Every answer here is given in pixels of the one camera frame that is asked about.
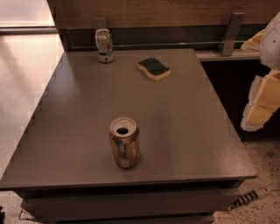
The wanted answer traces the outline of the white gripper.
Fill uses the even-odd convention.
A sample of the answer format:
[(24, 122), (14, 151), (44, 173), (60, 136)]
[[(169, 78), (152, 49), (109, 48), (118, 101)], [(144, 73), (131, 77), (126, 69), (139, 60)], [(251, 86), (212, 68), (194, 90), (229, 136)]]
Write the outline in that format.
[(260, 50), (260, 61), (272, 70), (264, 77), (253, 80), (248, 103), (242, 114), (241, 128), (257, 131), (280, 108), (280, 12), (269, 22), (265, 30), (259, 31), (241, 45), (243, 51)]

